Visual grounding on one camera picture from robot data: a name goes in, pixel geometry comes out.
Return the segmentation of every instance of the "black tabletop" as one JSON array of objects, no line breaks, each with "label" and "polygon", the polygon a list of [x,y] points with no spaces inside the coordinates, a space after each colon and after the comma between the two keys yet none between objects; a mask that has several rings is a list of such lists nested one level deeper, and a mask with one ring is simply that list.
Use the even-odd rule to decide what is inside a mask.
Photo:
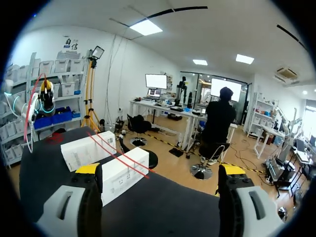
[{"label": "black tabletop", "polygon": [[[35,142],[32,154],[24,148],[20,196],[31,221],[40,218],[44,203],[72,176],[60,145],[86,137],[87,131],[94,133],[89,127],[83,127]],[[102,208],[104,236],[218,236],[217,197],[183,187],[155,173],[149,177]]]}]

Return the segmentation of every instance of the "black jacket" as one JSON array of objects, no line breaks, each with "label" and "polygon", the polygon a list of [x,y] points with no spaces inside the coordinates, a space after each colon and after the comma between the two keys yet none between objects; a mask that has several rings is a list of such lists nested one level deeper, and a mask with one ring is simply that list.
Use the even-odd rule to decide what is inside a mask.
[{"label": "black jacket", "polygon": [[206,143],[224,143],[227,140],[228,129],[236,117],[235,109],[223,101],[210,102],[206,108],[207,122],[202,133]]}]

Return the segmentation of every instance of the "yellow black caution tape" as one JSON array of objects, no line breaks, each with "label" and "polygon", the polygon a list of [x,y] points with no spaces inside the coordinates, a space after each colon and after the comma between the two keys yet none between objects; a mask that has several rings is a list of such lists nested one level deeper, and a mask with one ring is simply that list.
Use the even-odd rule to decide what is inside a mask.
[{"label": "yellow black caution tape", "polygon": [[[177,146],[175,146],[175,145],[173,145],[173,144],[171,144],[171,143],[169,143],[169,142],[163,141],[162,139],[157,138],[157,137],[154,137],[154,136],[152,136],[152,135],[150,135],[150,134],[148,134],[148,133],[145,133],[145,134],[146,134],[147,136],[151,137],[151,138],[154,138],[154,139],[156,139],[156,140],[158,140],[158,141],[161,141],[161,142],[163,142],[163,143],[165,143],[165,144],[168,144],[168,145],[170,145],[170,146],[172,146],[172,147],[175,147],[175,148],[177,148],[178,150],[181,150],[181,151],[183,151],[184,153],[186,153],[186,151],[182,150],[180,147],[177,147]],[[200,157],[200,154],[199,154],[199,153],[195,153],[195,152],[190,152],[190,153],[192,153],[192,154],[194,154],[194,155]],[[241,169],[247,169],[247,170],[254,171],[254,172],[257,172],[257,173],[260,173],[260,174],[265,174],[265,172],[264,172],[264,171],[261,171],[261,170],[249,169],[249,168],[241,167],[241,166],[238,166],[238,165],[235,165],[235,164],[229,164],[229,163],[226,163],[226,162],[220,162],[219,160],[218,160],[217,162],[222,163],[222,164],[228,164],[228,165],[236,166],[236,167],[239,167],[239,168],[241,168]]]}]

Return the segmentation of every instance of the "wooden floor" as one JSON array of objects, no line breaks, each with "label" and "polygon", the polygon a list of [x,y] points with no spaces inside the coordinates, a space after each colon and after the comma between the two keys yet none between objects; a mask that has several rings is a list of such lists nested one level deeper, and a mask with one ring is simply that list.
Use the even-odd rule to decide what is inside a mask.
[{"label": "wooden floor", "polygon": [[[176,130],[179,132],[184,132],[186,127],[186,120],[183,118],[181,121],[173,121],[164,117],[158,117],[155,118],[155,123],[161,126],[168,127],[172,130]],[[156,132],[149,132],[149,134],[158,137],[164,141],[167,141],[171,144],[176,144],[177,137],[173,136],[173,134],[167,133],[156,133]],[[132,145],[129,143],[129,139],[132,137],[135,137],[136,134],[133,132],[128,132],[126,135],[126,138],[124,139],[124,143],[126,146],[128,146],[130,149],[133,148]],[[156,153],[158,156],[158,165],[155,168],[155,171],[178,183],[185,187],[198,190],[210,195],[214,195],[217,183],[218,183],[218,163],[211,166],[211,169],[213,171],[213,176],[206,181],[201,181],[193,177],[190,172],[189,168],[191,165],[200,163],[200,158],[196,155],[191,155],[190,159],[186,159],[185,154],[183,154],[181,157],[176,157],[169,153],[168,151],[172,148],[170,145],[163,143],[161,141],[158,141],[154,138],[151,138],[147,135],[143,135],[144,138],[147,139],[148,144],[144,146],[144,149],[151,150]],[[231,146],[228,148],[226,156],[224,158],[224,161],[227,163],[235,164],[241,167],[245,167],[246,165],[251,169],[257,169],[257,170],[264,170],[262,163],[264,160],[266,160],[270,153],[273,152],[273,150],[276,148],[275,145],[266,146],[264,153],[262,154],[260,159],[257,159],[254,151],[253,146],[255,144],[256,140],[253,138],[247,137],[244,132],[242,131],[242,126],[238,126],[238,128],[235,130]],[[245,164],[241,161],[240,158],[236,157],[241,156],[244,159],[247,159],[249,161],[244,160]],[[14,187],[16,188],[17,193],[19,194],[19,171],[20,171],[20,165],[15,165],[11,170],[9,170],[9,174],[11,176],[12,182],[14,184]],[[293,213],[293,198],[290,196],[289,192],[282,191],[280,192],[280,197],[277,198],[277,192],[275,190],[274,186],[269,186],[266,184],[264,175],[262,176],[263,181],[260,179],[257,172],[245,170],[246,175],[248,178],[251,178],[253,183],[255,185],[261,186],[262,189],[264,189],[268,194],[269,197],[276,201],[276,204],[278,207],[285,207],[288,210],[289,217],[292,216]],[[305,180],[305,177],[302,175],[301,179],[298,183],[303,183]],[[308,188],[309,182],[306,180],[304,182],[304,185],[302,187],[303,190],[306,190]]]}]

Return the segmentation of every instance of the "yellow tripod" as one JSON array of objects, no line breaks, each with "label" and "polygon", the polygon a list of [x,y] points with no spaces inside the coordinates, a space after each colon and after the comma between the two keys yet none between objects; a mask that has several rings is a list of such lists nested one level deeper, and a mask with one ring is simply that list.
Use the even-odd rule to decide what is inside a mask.
[{"label": "yellow tripod", "polygon": [[[85,87],[85,100],[84,100],[86,115],[84,116],[84,119],[81,123],[81,127],[83,127],[86,124],[92,130],[96,130],[96,131],[100,132],[98,125],[96,125],[96,123],[93,121],[93,115],[97,119],[98,124],[100,124],[100,120],[99,120],[97,114],[95,113],[95,111],[92,107],[92,104],[93,104],[93,87],[94,87],[94,71],[95,71],[95,67],[97,65],[97,61],[94,58],[89,58],[89,60],[90,60],[90,62],[89,62],[89,68],[88,68],[88,73],[87,73],[87,83],[86,83],[86,87]],[[90,98],[88,99],[89,86],[90,86]]]}]

